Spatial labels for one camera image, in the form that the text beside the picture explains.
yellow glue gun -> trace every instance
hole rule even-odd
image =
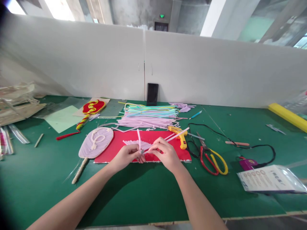
[[[169,131],[173,132],[173,133],[180,133],[182,132],[182,129],[174,127],[174,126],[169,126],[167,128]],[[186,149],[187,145],[186,145],[186,141],[185,141],[185,136],[188,134],[188,131],[185,131],[184,133],[180,134],[177,138],[180,138],[180,148],[181,149]]]

red handle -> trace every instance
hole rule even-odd
[[[215,171],[216,171],[216,172],[214,173],[214,172],[211,172],[211,171],[207,168],[207,166],[205,165],[204,160],[203,160],[203,158],[202,158],[202,153],[203,153],[203,147],[201,146],[201,164],[202,164],[202,166],[203,166],[210,174],[217,176],[219,172],[218,172],[218,170],[217,170],[215,164],[210,160],[210,158],[208,157],[207,153],[205,153],[205,157],[208,159],[208,161],[210,162],[210,164],[212,164],[212,166],[214,167],[214,169],[215,169]]]

yellow-handled scissors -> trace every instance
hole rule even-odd
[[[228,174],[228,166],[227,166],[225,160],[221,157],[221,155],[219,155],[216,151],[213,151],[212,149],[208,148],[207,145],[205,144],[205,142],[204,142],[202,139],[200,139],[200,142],[201,142],[201,145],[202,145],[202,146],[201,146],[201,163],[202,163],[202,165],[204,166],[204,168],[205,168],[209,173],[211,173],[212,175],[218,175],[218,173],[213,173],[213,172],[211,172],[211,171],[205,166],[205,164],[204,164],[204,161],[203,161],[203,158],[202,158],[202,154],[205,153],[205,151],[207,150],[207,151],[209,151],[209,152],[211,153],[210,156],[211,156],[211,158],[212,158],[212,160],[213,160],[213,162],[214,162],[214,165],[212,164],[212,161],[209,159],[208,155],[205,153],[205,156],[206,156],[206,158],[208,159],[208,161],[213,165],[213,167],[214,167],[215,169],[218,170],[218,172],[219,172],[220,174],[222,174],[222,175],[227,175],[227,174]],[[222,171],[220,170],[220,168],[218,167],[218,164],[217,164],[217,162],[216,162],[216,160],[215,160],[215,157],[214,157],[213,153],[214,153],[215,155],[217,155],[217,156],[221,159],[221,161],[223,162],[224,168],[225,168],[225,171],[224,171],[224,172],[222,172]]]

white partition wall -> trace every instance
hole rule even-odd
[[[144,100],[143,31],[10,15],[1,85],[34,81],[45,93]]]
[[[145,32],[145,84],[158,101],[262,108],[307,86],[307,51]]]

power cord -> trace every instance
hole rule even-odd
[[[256,148],[256,147],[261,147],[261,146],[269,146],[271,149],[272,149],[272,152],[273,152],[273,158],[269,161],[269,162],[266,162],[266,163],[262,163],[262,164],[258,164],[257,166],[254,166],[254,168],[261,168],[261,167],[264,167],[264,166],[267,166],[268,164],[272,163],[274,160],[275,160],[275,157],[276,157],[276,152],[275,152],[275,149],[271,146],[271,145],[267,145],[267,144],[264,144],[264,145],[254,145],[254,146],[251,146],[251,147],[241,147],[241,146],[238,146],[233,140],[231,140],[230,138],[228,138],[227,136],[225,136],[224,134],[222,133],[219,133],[217,131],[215,131],[214,129],[210,128],[209,126],[205,125],[205,124],[195,124],[195,123],[189,123],[188,124],[188,127],[190,128],[190,132],[191,131],[191,127],[190,125],[197,125],[197,126],[205,126],[207,128],[209,128],[210,130],[212,130],[213,132],[215,132],[216,134],[219,134],[225,138],[227,138],[229,141],[231,141],[232,143],[234,143],[237,147],[241,148],[241,149],[253,149],[253,148]],[[193,137],[191,136],[192,140],[191,141],[187,141],[187,143],[193,143],[193,145],[197,148],[197,145],[195,144],[195,141],[193,139]],[[199,158],[200,157],[200,153],[198,155],[195,155],[189,148],[189,146],[187,145],[187,150],[189,151],[189,153],[195,157],[195,158]]]

